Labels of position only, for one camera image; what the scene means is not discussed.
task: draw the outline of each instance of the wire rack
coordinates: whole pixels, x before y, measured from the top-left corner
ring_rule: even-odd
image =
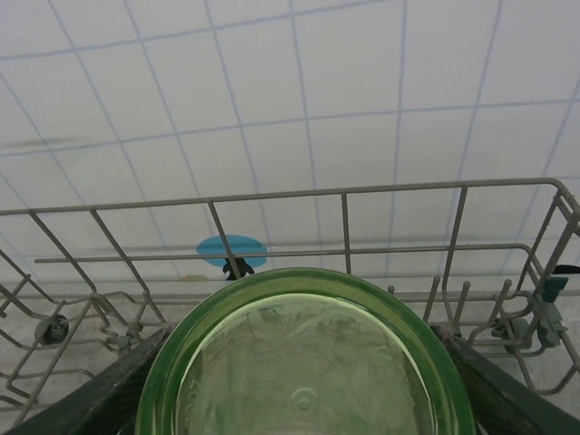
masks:
[[[546,204],[546,216],[537,232],[533,244],[527,245],[519,242],[513,243],[458,243],[459,229],[466,207],[468,194],[473,188],[492,188],[508,186],[552,186],[556,188],[556,193],[549,204]],[[351,247],[351,237],[349,228],[349,206],[350,196],[364,193],[380,192],[403,192],[403,191],[429,191],[434,189],[448,189],[459,194],[455,217],[453,219],[452,231],[449,243],[443,245],[424,246],[397,246],[397,247]],[[305,197],[328,197],[335,196],[341,200],[342,222],[343,222],[343,245],[336,249],[309,249],[267,252],[265,254],[256,253],[236,253],[234,255],[228,243],[226,231],[222,226],[220,215],[216,204],[232,203],[238,201],[255,201],[265,199],[281,198],[305,198]],[[225,247],[224,255],[128,255],[121,247],[117,238],[102,219],[101,213],[105,210],[130,210],[146,208],[168,208],[176,206],[189,206],[195,204],[206,205],[215,223],[219,236]],[[116,256],[74,256],[64,242],[57,237],[45,223],[44,217],[50,214],[70,214],[88,213],[94,222],[101,229]],[[537,258],[537,250],[545,237],[548,225],[554,215],[559,213],[565,220],[565,224],[557,239],[557,243],[551,255],[544,265]],[[540,296],[546,280],[553,274],[554,269],[566,249],[566,245],[574,236],[580,236],[580,207],[575,198],[560,181],[556,179],[498,179],[498,180],[474,180],[474,181],[454,181],[424,184],[408,184],[395,186],[375,186],[368,188],[332,188],[309,191],[291,191],[282,193],[266,193],[255,195],[242,195],[217,198],[186,198],[160,200],[150,202],[136,202],[126,204],[108,204],[97,206],[61,207],[61,208],[37,208],[37,209],[17,209],[0,211],[0,218],[7,216],[29,217],[38,228],[51,240],[62,254],[61,257],[39,258],[38,263],[58,264],[66,263],[71,265],[81,280],[90,288],[90,293],[83,297],[56,298],[46,291],[41,283],[35,282],[4,250],[0,249],[0,256],[14,269],[22,278],[20,282],[9,289],[0,285],[0,296],[4,301],[0,305],[0,354],[22,353],[22,358],[12,367],[0,367],[0,378],[5,381],[5,394],[0,394],[0,412],[13,417],[12,424],[16,425],[23,421],[27,415],[41,410],[50,405],[50,397],[40,396],[46,384],[54,378],[81,376],[85,381],[94,377],[95,373],[86,367],[67,367],[60,369],[59,361],[66,358],[67,354],[75,355],[91,354],[89,349],[98,349],[98,352],[108,353],[116,358],[125,354],[132,346],[140,343],[148,334],[155,331],[169,320],[162,313],[167,306],[185,307],[185,315],[192,306],[198,304],[201,296],[182,295],[179,297],[167,297],[155,295],[151,292],[148,284],[135,266],[137,262],[148,261],[174,261],[174,260],[195,260],[227,258],[232,266],[233,274],[240,278],[237,258],[250,257],[284,257],[284,256],[342,256],[344,258],[345,270],[348,274],[352,272],[353,256],[364,254],[398,254],[398,253],[422,253],[441,252],[446,253],[446,261],[441,276],[434,276],[430,288],[425,288],[424,292],[405,293],[397,292],[392,285],[388,286],[388,291],[403,302],[408,304],[421,304],[422,318],[429,324],[446,325],[449,331],[454,334],[462,334],[470,345],[490,346],[494,349],[507,350],[507,352],[484,353],[489,358],[514,358],[521,370],[526,385],[533,391],[549,395],[562,391],[573,378],[575,373],[580,372],[580,357],[576,352],[565,327],[561,325],[561,318],[555,306],[544,301]],[[503,285],[491,292],[474,291],[471,282],[465,281],[459,292],[450,290],[451,266],[456,256],[460,256],[465,251],[506,251],[521,250],[526,253],[526,261],[523,265],[519,279],[514,283],[505,280]],[[140,286],[140,296],[129,295],[123,291],[102,292],[100,285],[95,284],[93,279],[86,272],[84,265],[89,263],[122,262],[131,271],[134,280]],[[531,290],[523,288],[524,282],[529,279],[532,283]],[[23,288],[32,288],[35,292],[34,298],[23,298],[19,296]],[[521,307],[517,310],[509,310],[508,303],[520,301]],[[466,306],[469,304],[489,307],[488,315],[483,319],[466,319]],[[124,313],[120,305],[130,305],[134,309],[130,314]],[[436,308],[443,312],[442,321],[433,321],[432,313]],[[32,336],[32,330],[39,322],[54,322],[58,315],[66,310],[72,316],[66,319],[66,334],[59,340],[59,343],[47,343],[45,336],[37,334],[30,343],[23,343],[23,336]],[[151,313],[149,320],[145,319],[146,311]],[[26,321],[27,335],[7,331],[4,328],[6,319],[19,316]],[[84,324],[91,327],[78,335]],[[531,350],[531,340],[535,334],[541,332],[542,339],[535,350]],[[562,343],[567,355],[570,358],[570,368],[563,377],[549,389],[539,389],[527,367],[527,360],[536,357],[556,344]],[[42,370],[30,370],[30,361],[38,357],[41,361]]]

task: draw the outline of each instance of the dishwasher rack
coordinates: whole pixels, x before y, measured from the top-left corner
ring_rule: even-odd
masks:
[[[541,186],[552,186],[556,188],[551,203],[547,205],[546,216],[537,232],[534,243],[529,246],[527,244],[514,241],[513,243],[477,243],[473,245],[458,243],[459,229],[461,226],[464,209],[466,207],[466,200],[471,189],[477,188],[492,188],[492,187],[509,187],[509,186],[531,186],[539,189]],[[351,247],[351,237],[349,228],[349,206],[348,198],[352,195],[363,193],[381,193],[381,192],[403,192],[403,191],[428,191],[433,189],[448,189],[455,192],[455,200],[457,206],[455,207],[455,217],[452,220],[452,230],[450,233],[449,243],[444,245],[424,245],[424,246],[397,246],[397,247],[368,247],[368,248],[354,248]],[[228,243],[226,230],[223,228],[220,216],[216,209],[218,203],[228,203],[236,201],[249,200],[265,200],[273,198],[306,198],[306,197],[328,197],[336,196],[341,200],[342,222],[343,222],[343,246],[338,249],[310,249],[310,250],[292,250],[292,251],[277,251],[267,253],[241,253],[235,254]],[[194,254],[179,254],[179,255],[155,255],[155,256],[135,256],[128,255],[121,247],[115,236],[107,227],[100,216],[100,212],[104,210],[129,210],[135,208],[166,208],[176,206],[187,206],[195,204],[204,204],[208,207],[211,217],[215,223],[223,246],[226,250],[224,255],[194,255]],[[550,224],[555,213],[559,212],[565,220],[564,228],[557,240],[556,246],[551,253],[547,262],[542,265],[537,258],[537,249],[546,234],[548,225]],[[71,254],[64,242],[59,239],[54,232],[43,221],[43,216],[54,213],[89,213],[106,236],[111,246],[117,253],[117,256],[108,257],[84,257],[74,256]],[[463,334],[470,345],[476,346],[492,346],[495,349],[506,349],[507,352],[502,353],[484,353],[489,358],[505,358],[513,357],[517,360],[517,364],[521,369],[523,378],[527,387],[538,394],[549,395],[562,391],[570,382],[576,373],[580,373],[580,357],[575,350],[566,329],[558,327],[559,322],[553,322],[550,319],[551,315],[555,315],[555,307],[544,301],[541,297],[542,289],[545,282],[553,274],[554,269],[560,259],[560,256],[566,249],[569,240],[574,236],[580,236],[580,227],[578,222],[580,220],[580,206],[576,202],[573,195],[568,191],[566,186],[557,179],[497,179],[497,180],[473,180],[473,181],[452,181],[452,182],[437,182],[437,183],[422,183],[422,184],[407,184],[407,185],[392,185],[392,186],[375,186],[368,188],[331,188],[318,189],[308,191],[292,191],[282,193],[264,193],[255,195],[240,195],[229,197],[216,198],[186,198],[175,200],[158,200],[149,202],[137,202],[126,204],[109,204],[96,206],[79,206],[79,207],[60,207],[60,208],[37,208],[37,209],[17,209],[0,211],[0,218],[6,216],[28,216],[52,241],[54,246],[62,253],[60,258],[41,258],[37,259],[38,263],[67,263],[70,264],[78,273],[81,280],[90,287],[91,292],[84,297],[70,297],[65,299],[55,299],[49,292],[43,289],[43,284],[35,282],[30,275],[28,275],[4,250],[0,249],[0,257],[5,261],[14,271],[21,276],[21,281],[11,290],[4,285],[0,285],[0,317],[6,318],[10,315],[21,315],[30,319],[30,324],[38,324],[44,322],[44,331],[48,328],[53,328],[56,332],[62,333],[60,339],[56,339],[56,343],[47,343],[46,336],[41,333],[35,336],[35,339],[30,343],[21,343],[13,334],[7,333],[3,328],[3,321],[0,321],[0,349],[2,352],[11,352],[12,349],[25,351],[24,357],[14,367],[0,367],[0,378],[5,382],[6,394],[0,394],[0,420],[3,418],[3,412],[11,412],[15,415],[13,424],[16,425],[23,421],[30,411],[40,410],[50,405],[50,403],[43,401],[39,402],[39,393],[49,380],[54,376],[66,376],[73,374],[81,374],[87,378],[94,377],[95,373],[82,368],[72,369],[56,369],[57,363],[62,358],[63,354],[68,352],[71,348],[78,348],[79,346],[94,346],[95,344],[102,348],[102,352],[109,352],[116,355],[125,354],[132,346],[140,343],[147,335],[147,331],[154,331],[162,325],[167,324],[167,320],[160,309],[164,305],[188,305],[195,306],[199,300],[199,296],[183,295],[179,298],[158,297],[150,291],[150,286],[142,278],[134,263],[140,261],[172,261],[172,260],[190,260],[190,259],[211,259],[223,258],[227,259],[232,266],[233,273],[236,278],[240,278],[240,271],[238,270],[238,257],[284,257],[284,256],[343,256],[345,270],[348,274],[352,272],[352,257],[361,254],[397,254],[397,253],[421,253],[421,252],[441,252],[446,253],[446,261],[442,276],[434,276],[431,282],[430,289],[426,288],[425,292],[406,294],[399,292],[395,294],[395,288],[389,285],[389,293],[399,297],[405,303],[422,303],[422,318],[429,324],[444,324],[447,330],[455,334]],[[450,272],[455,256],[460,255],[464,251],[483,251],[483,250],[498,250],[506,251],[519,249],[526,253],[527,260],[519,274],[519,279],[514,283],[506,280],[503,286],[493,292],[478,292],[471,289],[471,283],[466,281],[460,292],[453,292],[450,287]],[[89,277],[83,268],[83,264],[91,262],[123,262],[131,271],[134,280],[140,286],[140,297],[133,297],[122,291],[101,293],[99,285],[95,284],[93,279]],[[526,279],[531,280],[533,289],[531,291],[524,290],[523,284]],[[36,297],[42,300],[46,305],[50,305],[53,309],[51,312],[37,313],[30,307],[27,299],[19,297],[22,289],[25,286],[30,286],[36,293]],[[126,304],[134,305],[137,313],[132,318],[126,318],[117,309],[115,304],[122,300]],[[515,311],[508,311],[505,307],[507,301],[521,300],[525,306],[522,309]],[[489,316],[485,319],[472,321],[465,320],[463,314],[465,312],[466,303],[492,303]],[[7,308],[12,305],[12,310],[7,312]],[[59,313],[67,306],[78,307],[78,313],[73,318],[68,319],[66,324],[59,324]],[[432,322],[431,313],[434,307],[439,306],[443,310],[445,321]],[[150,309],[156,317],[155,321],[143,320],[143,315],[147,309]],[[530,319],[524,324],[522,319]],[[75,333],[79,330],[83,322],[92,319],[98,325],[98,332],[92,338],[75,339]],[[545,328],[543,323],[549,320],[548,334],[556,334],[556,338],[552,335],[552,342],[549,337],[546,338],[546,331],[544,331],[544,339],[541,344],[534,351],[530,350],[530,340],[537,334],[538,328]],[[111,326],[111,322],[116,322],[121,326],[121,333],[119,329],[115,330]],[[492,332],[489,338],[478,338],[482,333]],[[550,389],[538,389],[532,380],[529,369],[527,368],[527,360],[534,358],[550,347],[553,347],[554,340],[561,341],[570,357],[571,365],[567,373],[562,379]],[[46,358],[45,369],[40,372],[25,372],[27,362],[32,355],[42,351],[50,352],[51,357]],[[27,380],[29,383],[34,381],[34,386],[27,390],[16,387],[15,382]]]

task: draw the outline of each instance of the metal wire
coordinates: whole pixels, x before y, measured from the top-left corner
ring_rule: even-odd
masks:
[[[507,186],[552,186],[556,188],[556,194],[547,208],[546,217],[540,227],[534,244],[529,246],[527,244],[519,243],[477,243],[474,245],[458,244],[459,232],[463,215],[467,205],[467,197],[469,190],[472,188],[489,188],[489,187],[507,187]],[[348,199],[352,195],[362,193],[381,193],[381,192],[398,192],[398,191],[418,191],[418,190],[432,190],[432,189],[459,189],[459,201],[455,211],[455,217],[452,224],[451,236],[448,244],[445,245],[424,245],[424,246],[398,246],[398,247],[375,247],[375,248],[352,248],[352,240],[349,226],[349,206]],[[254,201],[262,199],[273,198],[305,198],[305,197],[322,197],[322,196],[336,196],[341,200],[341,212],[343,223],[343,246],[342,248],[326,249],[320,246],[320,249],[314,250],[292,250],[292,251],[278,251],[267,253],[236,253],[232,251],[231,245],[227,239],[226,229],[222,225],[222,221],[218,214],[216,204],[231,203],[238,201]],[[219,233],[222,244],[225,248],[223,255],[197,255],[197,254],[179,254],[179,255],[144,255],[144,256],[130,256],[128,255],[118,239],[112,234],[102,219],[99,211],[103,210],[123,210],[128,209],[145,209],[145,208],[164,208],[186,206],[193,204],[207,205],[217,232]],[[54,232],[44,224],[41,215],[52,213],[89,213],[94,221],[97,223],[101,232],[105,235],[107,240],[111,243],[116,252],[116,256],[74,256],[71,251],[64,245]],[[548,228],[553,217],[559,213],[565,220],[565,228],[560,238],[556,243],[556,247],[549,257],[546,264],[543,266],[537,258],[537,249],[545,237],[546,229]],[[540,299],[535,297],[541,291],[544,282],[549,278],[553,272],[557,261],[564,252],[567,243],[573,235],[580,236],[580,227],[578,221],[580,220],[580,207],[570,194],[566,186],[556,179],[497,179],[497,180],[473,180],[473,181],[451,181],[440,183],[420,183],[420,184],[406,184],[394,186],[373,186],[368,188],[331,188],[318,189],[307,191],[292,191],[281,193],[262,193],[255,195],[239,195],[218,198],[184,198],[184,199],[170,199],[161,201],[144,201],[124,204],[104,204],[95,206],[75,206],[75,207],[61,207],[61,208],[38,208],[38,209],[17,209],[17,210],[2,210],[0,217],[3,216],[28,216],[32,221],[48,236],[53,244],[60,251],[60,257],[37,258],[35,263],[42,264],[70,264],[79,274],[83,282],[89,286],[90,292],[83,297],[65,298],[62,301],[56,301],[46,291],[42,289],[39,283],[36,283],[28,274],[26,274],[18,265],[0,249],[0,258],[12,267],[15,272],[22,277],[22,280],[12,289],[9,290],[6,286],[0,285],[0,296],[4,297],[3,303],[0,305],[0,317],[9,317],[10,315],[23,315],[32,319],[45,319],[49,316],[58,314],[64,306],[82,305],[81,313],[69,320],[71,329],[66,335],[64,341],[60,344],[53,344],[48,346],[39,346],[39,338],[36,338],[32,343],[22,343],[17,340],[15,336],[7,331],[0,329],[0,336],[3,337],[2,344],[11,346],[12,349],[20,349],[25,351],[24,357],[21,361],[9,372],[0,372],[0,378],[5,379],[6,389],[12,393],[14,397],[8,395],[0,395],[0,401],[3,401],[8,406],[0,408],[2,411],[18,411],[18,417],[14,424],[22,421],[29,410],[42,408],[46,403],[38,403],[38,395],[43,389],[44,385],[51,376],[79,373],[90,378],[94,374],[83,368],[59,369],[55,370],[57,363],[67,349],[72,346],[82,345],[98,345],[103,350],[111,353],[122,354],[126,352],[127,346],[132,343],[138,343],[140,336],[138,332],[143,327],[159,326],[165,324],[167,320],[160,311],[160,306],[175,305],[175,306],[195,306],[202,299],[201,295],[197,296],[175,296],[169,297],[155,296],[151,293],[145,279],[139,273],[135,262],[147,261],[172,261],[172,260],[190,260],[190,259],[212,259],[221,258],[227,259],[231,265],[232,272],[236,278],[240,278],[240,271],[237,267],[237,257],[284,257],[284,256],[344,256],[345,270],[348,274],[352,271],[352,257],[365,254],[398,254],[398,253],[424,253],[424,252],[445,252],[447,258],[445,262],[444,272],[441,277],[435,276],[432,280],[430,289],[425,288],[425,291],[408,293],[395,292],[393,285],[388,286],[388,292],[394,297],[399,298],[404,303],[425,304],[422,318],[425,322],[429,322],[435,304],[442,306],[446,316],[444,322],[430,322],[431,324],[443,324],[451,328],[458,334],[461,334],[465,328],[470,329],[469,344],[474,346],[493,346],[493,347],[507,347],[512,349],[512,353],[484,353],[489,358],[515,358],[520,367],[527,386],[539,394],[553,394],[560,392],[566,387],[575,374],[580,373],[580,358],[578,353],[572,345],[566,333],[560,333],[560,339],[564,344],[567,353],[570,355],[571,367],[563,375],[561,380],[551,389],[537,390],[533,379],[527,369],[526,360],[534,358],[544,352],[547,352],[546,347],[541,346],[534,351],[524,351],[525,341],[535,333],[537,325],[542,320],[546,312],[546,306],[538,302]],[[510,281],[506,281],[501,288],[493,292],[474,292],[471,290],[471,282],[464,282],[460,292],[459,289],[450,288],[450,277],[453,266],[453,260],[458,253],[465,251],[511,251],[522,250],[526,253],[526,262],[521,271],[519,279],[517,280],[515,291],[510,293],[509,289],[512,285]],[[141,288],[140,296],[129,295],[122,291],[103,294],[99,292],[97,285],[84,271],[81,264],[84,263],[114,263],[122,262],[131,271],[135,281],[139,283]],[[534,289],[532,292],[522,290],[524,281],[529,278]],[[48,301],[55,305],[54,310],[49,314],[36,313],[23,302],[21,291],[27,286],[34,288],[37,297],[40,300]],[[117,299],[123,299],[134,305],[137,309],[133,316],[126,316],[121,314],[120,310],[115,307]],[[526,301],[526,306],[522,310],[507,312],[504,310],[504,303],[510,299],[520,299]],[[464,319],[464,313],[467,307],[473,304],[481,304],[484,302],[493,303],[490,309],[489,316],[484,319]],[[143,315],[147,307],[157,317],[156,322],[143,320]],[[529,325],[524,337],[517,337],[509,323],[510,319],[517,319],[526,316],[530,313],[535,313],[535,317]],[[82,322],[87,319],[98,319],[99,332],[97,335],[90,338],[74,339],[74,335]],[[506,326],[507,337],[495,338],[492,340],[478,339],[478,335],[484,331],[490,330],[497,325],[497,322]],[[126,336],[120,334],[121,330],[125,330]],[[43,372],[21,372],[30,357],[37,352],[42,355],[50,355],[50,361]],[[30,391],[24,391],[13,385],[16,380],[37,380],[35,386]]]

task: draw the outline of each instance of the blue disc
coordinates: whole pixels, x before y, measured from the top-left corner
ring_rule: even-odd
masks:
[[[252,237],[237,236],[235,234],[226,235],[227,242],[229,243],[232,252],[235,256],[238,254],[251,253],[251,254],[265,254],[268,252],[267,248],[262,245],[258,240]],[[225,254],[226,248],[221,241],[220,236],[213,236],[205,239],[198,245],[196,249],[198,254],[203,255],[215,255],[215,254]],[[252,256],[244,258],[246,263],[252,267],[260,267],[266,262],[266,258],[263,256]],[[213,266],[223,267],[226,263],[225,258],[210,258],[205,260]]]

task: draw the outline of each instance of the rack wheel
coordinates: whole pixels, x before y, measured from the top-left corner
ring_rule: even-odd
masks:
[[[34,338],[41,346],[62,343],[69,333],[69,321],[62,314],[41,320],[34,329]]]

